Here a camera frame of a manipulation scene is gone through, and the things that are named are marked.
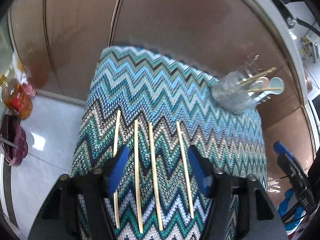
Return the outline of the wooden chopstick seven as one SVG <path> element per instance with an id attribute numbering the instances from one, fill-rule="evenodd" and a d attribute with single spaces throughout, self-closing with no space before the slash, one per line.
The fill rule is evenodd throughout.
<path id="1" fill-rule="evenodd" d="M 270 88 L 261 88 L 261 89 L 249 89 L 247 92 L 264 92 L 264 91 L 273 91 L 273 90 L 279 90 L 282 91 L 282 87 L 270 87 Z"/>

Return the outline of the wooden chopstick two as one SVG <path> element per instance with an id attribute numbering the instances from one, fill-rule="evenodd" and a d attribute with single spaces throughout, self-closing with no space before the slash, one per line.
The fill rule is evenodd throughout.
<path id="1" fill-rule="evenodd" d="M 135 165 L 135 192 L 136 192 L 136 207 L 139 232 L 143 233 L 143 220 L 140 202 L 140 187 L 139 187 L 139 149 L 138 149 L 138 120 L 134 122 L 134 165 Z"/>

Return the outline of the light blue ceramic spoon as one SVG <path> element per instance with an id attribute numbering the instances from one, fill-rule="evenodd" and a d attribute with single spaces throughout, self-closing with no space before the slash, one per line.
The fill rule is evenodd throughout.
<path id="1" fill-rule="evenodd" d="M 280 95 L 284 89 L 285 89 L 285 84 L 284 84 L 284 81 L 279 78 L 279 77 L 273 77 L 269 80 L 269 83 L 268 83 L 268 88 L 270 87 L 282 87 L 283 90 L 282 91 L 279 91 L 279 90 L 273 90 L 273 91 L 264 91 L 262 92 L 259 96 L 257 96 L 254 100 L 256 102 L 261 102 L 263 100 L 266 100 L 269 98 L 269 95 L 273 94 L 273 95 Z"/>

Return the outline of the wooden chopstick one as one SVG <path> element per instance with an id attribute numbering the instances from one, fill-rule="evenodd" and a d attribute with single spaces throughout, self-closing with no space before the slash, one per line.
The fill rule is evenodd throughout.
<path id="1" fill-rule="evenodd" d="M 114 130 L 114 142 L 113 142 L 113 157 L 117 155 L 118 152 L 118 134 L 119 134 L 119 126 L 120 126 L 120 114 L 121 111 L 117 110 L 117 117 L 116 117 L 116 125 Z M 120 227 L 120 220 L 119 220 L 119 207 L 118 207 L 118 193 L 115 190 L 113 194 L 113 204 L 114 204 L 114 218 L 116 223 L 116 228 Z"/>

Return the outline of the wooden chopstick four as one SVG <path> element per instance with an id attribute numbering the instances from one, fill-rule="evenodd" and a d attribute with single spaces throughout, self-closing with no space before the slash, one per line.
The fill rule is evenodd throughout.
<path id="1" fill-rule="evenodd" d="M 190 186 L 187 159 L 186 159 L 186 155 L 185 155 L 184 143 L 183 143 L 183 138 L 182 138 L 182 131 L 181 131 L 179 121 L 176 122 L 176 129 L 177 129 L 177 136 L 178 136 L 178 141 L 179 141 L 180 150 L 181 150 L 181 158 L 182 158 L 185 184 L 186 184 L 186 190 L 187 190 L 187 196 L 188 196 L 189 213 L 190 213 L 191 219 L 193 219 L 194 218 L 193 199 L 192 199 L 192 194 L 191 194 L 191 186 Z"/>

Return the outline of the wooden chopstick three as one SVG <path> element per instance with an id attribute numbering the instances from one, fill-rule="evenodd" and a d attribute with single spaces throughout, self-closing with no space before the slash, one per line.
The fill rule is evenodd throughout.
<path id="1" fill-rule="evenodd" d="M 154 197 L 155 197 L 155 207 L 156 207 L 156 213 L 157 213 L 158 228 L 159 228 L 159 231 L 162 231 L 163 230 L 163 223 L 162 223 L 161 205 L 160 205 L 160 200 L 159 200 L 156 155 L 155 155 L 155 146 L 154 146 L 154 139 L 153 139 L 153 128 L 152 128 L 151 122 L 148 123 L 148 128 L 149 128 L 152 182 L 153 182 L 153 192 L 154 192 Z"/>

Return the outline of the wooden chopstick five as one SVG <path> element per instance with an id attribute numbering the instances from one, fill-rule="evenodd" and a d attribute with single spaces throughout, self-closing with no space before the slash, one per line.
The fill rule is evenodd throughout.
<path id="1" fill-rule="evenodd" d="M 247 83 L 253 82 L 260 77 L 266 76 L 267 74 L 274 72 L 275 70 L 276 70 L 276 67 L 269 68 L 268 70 L 266 70 L 264 72 L 261 72 L 259 74 L 252 76 L 252 77 L 249 77 L 246 81 L 241 81 L 240 85 L 246 85 Z"/>

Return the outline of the beige ceramic spoon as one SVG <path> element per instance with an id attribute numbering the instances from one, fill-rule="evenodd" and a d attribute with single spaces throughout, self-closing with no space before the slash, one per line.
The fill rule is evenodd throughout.
<path id="1" fill-rule="evenodd" d="M 253 96 L 254 94 L 261 94 L 263 90 L 268 87 L 268 83 L 269 83 L 269 79 L 267 77 L 258 78 L 249 87 L 250 90 L 253 89 L 252 92 L 248 92 L 249 96 Z"/>

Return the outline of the wooden chopstick six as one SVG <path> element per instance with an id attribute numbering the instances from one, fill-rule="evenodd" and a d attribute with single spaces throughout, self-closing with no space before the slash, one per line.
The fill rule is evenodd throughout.
<path id="1" fill-rule="evenodd" d="M 259 73 L 259 74 L 255 75 L 255 76 L 250 77 L 246 81 L 241 81 L 240 85 L 241 86 L 245 86 L 248 83 L 254 82 L 255 80 L 259 79 L 260 77 L 265 77 L 267 74 L 268 74 L 268 72 Z"/>

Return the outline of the zigzag knitted table cloth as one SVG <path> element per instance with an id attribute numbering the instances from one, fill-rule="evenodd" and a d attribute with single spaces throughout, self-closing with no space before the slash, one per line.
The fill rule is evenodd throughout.
<path id="1" fill-rule="evenodd" d="M 177 136 L 180 122 L 185 153 L 195 145 L 202 156 L 237 177 L 255 175 L 265 186 L 267 163 L 261 118 L 255 108 L 233 114 L 212 98 L 217 79 L 152 51 L 132 46 L 105 48 L 91 82 L 71 174 L 103 167 L 113 155 L 117 110 L 118 146 L 129 160 L 118 186 L 117 239 L 199 239 L 212 201 L 198 189 L 188 165 L 194 218 Z M 143 233 L 139 232 L 134 165 L 134 122 L 138 120 L 139 187 Z M 148 123 L 152 123 L 163 230 L 153 192 Z"/>

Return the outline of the purple plastic stool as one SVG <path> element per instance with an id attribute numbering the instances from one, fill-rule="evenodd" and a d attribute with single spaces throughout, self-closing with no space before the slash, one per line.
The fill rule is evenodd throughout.
<path id="1" fill-rule="evenodd" d="M 18 166 L 28 154 L 26 133 L 16 116 L 6 114 L 1 124 L 1 145 L 4 150 L 4 161 L 9 166 Z"/>

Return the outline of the cooking oil bottle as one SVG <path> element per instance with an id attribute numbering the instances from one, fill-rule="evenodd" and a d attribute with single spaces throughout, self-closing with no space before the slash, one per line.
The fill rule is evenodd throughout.
<path id="1" fill-rule="evenodd" d="M 27 119 L 33 109 L 31 98 L 23 89 L 19 81 L 14 78 L 7 78 L 1 73 L 1 101 L 19 119 Z"/>

